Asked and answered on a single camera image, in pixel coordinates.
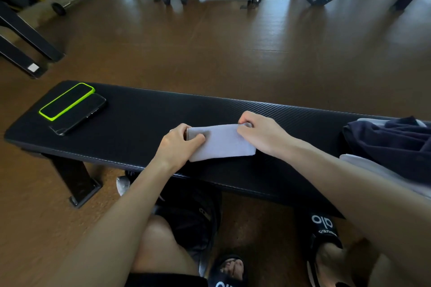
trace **black leather upholstery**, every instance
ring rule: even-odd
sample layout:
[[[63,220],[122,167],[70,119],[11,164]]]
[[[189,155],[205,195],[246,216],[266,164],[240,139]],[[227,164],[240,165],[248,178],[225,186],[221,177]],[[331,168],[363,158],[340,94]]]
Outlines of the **black leather upholstery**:
[[[29,151],[142,170],[152,159],[164,134],[182,122],[191,126],[232,124],[243,111],[251,110],[274,118],[289,134],[339,156],[347,150],[342,127],[364,117],[354,113],[88,83],[106,98],[107,106],[60,137],[48,128],[48,121],[37,112],[76,83],[65,81],[52,88],[6,131],[5,139]],[[337,209],[290,165],[259,151],[252,157],[187,163],[176,176],[201,179],[225,190],[340,216]]]

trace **smartphone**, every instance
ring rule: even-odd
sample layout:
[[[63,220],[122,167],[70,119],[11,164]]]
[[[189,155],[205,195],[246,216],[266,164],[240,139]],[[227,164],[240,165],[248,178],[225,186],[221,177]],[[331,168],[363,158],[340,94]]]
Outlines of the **smartphone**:
[[[70,110],[53,121],[50,128],[57,135],[63,136],[80,122],[101,109],[105,103],[106,99],[104,97],[97,93],[92,93],[90,96],[74,105]]]
[[[94,92],[95,89],[92,86],[85,83],[78,83],[43,106],[39,110],[39,114],[53,122],[84,99],[88,98],[91,94],[94,94]]]

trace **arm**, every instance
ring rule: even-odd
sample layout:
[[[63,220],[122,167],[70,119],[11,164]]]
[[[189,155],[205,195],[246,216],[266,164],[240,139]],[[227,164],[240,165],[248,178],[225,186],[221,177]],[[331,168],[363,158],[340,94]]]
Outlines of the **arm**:
[[[181,124],[164,136],[153,160],[65,259],[47,287],[124,286],[160,192],[205,141],[202,134],[185,141],[187,127]]]
[[[380,252],[423,284],[431,281],[431,201],[286,133],[273,119],[246,111],[238,133],[309,180]]]

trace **sandal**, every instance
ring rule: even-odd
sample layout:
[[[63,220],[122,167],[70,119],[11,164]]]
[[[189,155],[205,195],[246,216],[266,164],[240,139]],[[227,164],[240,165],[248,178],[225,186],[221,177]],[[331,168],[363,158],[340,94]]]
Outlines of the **sandal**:
[[[227,262],[241,260],[244,265],[243,279],[238,280],[221,271]],[[247,287],[248,275],[244,260],[236,254],[218,257],[208,275],[208,287]]]
[[[315,263],[319,247],[325,243],[332,243],[342,249],[343,245],[338,238],[335,225],[327,215],[296,209],[295,217],[298,237],[306,259],[308,279],[312,287],[320,287]]]

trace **brown floor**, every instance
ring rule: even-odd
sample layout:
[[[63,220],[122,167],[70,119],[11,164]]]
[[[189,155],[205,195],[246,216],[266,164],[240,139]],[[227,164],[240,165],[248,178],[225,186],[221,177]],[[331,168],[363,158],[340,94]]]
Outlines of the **brown floor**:
[[[431,120],[431,0],[84,0],[40,32],[67,56],[37,81],[0,61],[2,132],[65,79]],[[23,45],[30,55],[37,53]],[[0,285],[41,286],[118,198],[120,170],[90,167],[103,189],[82,209],[47,161],[0,142]],[[358,238],[337,220],[345,243]],[[292,209],[224,195],[215,251],[236,249],[251,286],[307,286]]]

